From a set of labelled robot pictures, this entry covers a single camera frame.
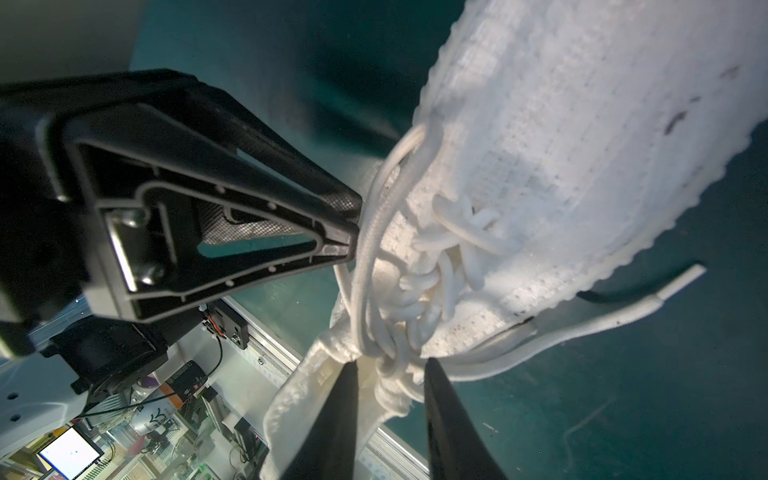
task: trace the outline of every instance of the computer screen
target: computer screen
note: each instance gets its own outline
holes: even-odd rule
[[[77,429],[69,429],[40,451],[40,456],[67,480],[74,480],[103,452]]]

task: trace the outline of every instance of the white shoelace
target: white shoelace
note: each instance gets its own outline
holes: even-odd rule
[[[381,239],[410,191],[437,157],[441,145],[442,127],[438,122],[416,125],[397,143],[371,186],[360,222],[357,264],[351,278],[346,265],[334,266],[343,305],[349,312],[353,346],[361,354],[378,359],[379,375],[396,381],[408,397],[420,402],[423,402],[423,388],[412,376],[406,375],[406,370],[409,365],[423,368],[425,359],[419,356],[421,348],[441,320],[452,319],[456,298],[462,289],[466,285],[473,290],[482,289],[485,272],[478,249],[498,256],[512,253],[510,243],[497,237],[498,232],[494,230],[499,212],[491,209],[475,212],[467,197],[451,202],[436,194],[432,198],[432,210],[441,231],[414,237],[412,247],[421,252],[421,256],[409,267],[409,273],[399,279],[399,288],[395,288],[394,294],[381,305],[370,295],[373,265]],[[412,151],[413,155],[385,194],[384,187],[392,172]],[[446,253],[451,249],[458,249],[461,259],[455,270]],[[466,353],[441,358],[441,364],[451,380],[469,381],[496,375],[566,340],[648,316],[705,271],[703,266],[694,265],[663,289],[630,306],[526,343],[523,342],[536,334],[534,324],[512,326]]]

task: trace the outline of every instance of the white shoe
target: white shoe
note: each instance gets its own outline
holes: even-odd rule
[[[766,20],[760,0],[468,2],[371,188],[351,279],[336,268],[335,324],[267,413],[270,468],[345,361],[359,358],[359,452],[421,398],[424,359],[485,378],[700,275],[569,329],[523,323],[629,263],[746,148],[768,117]]]

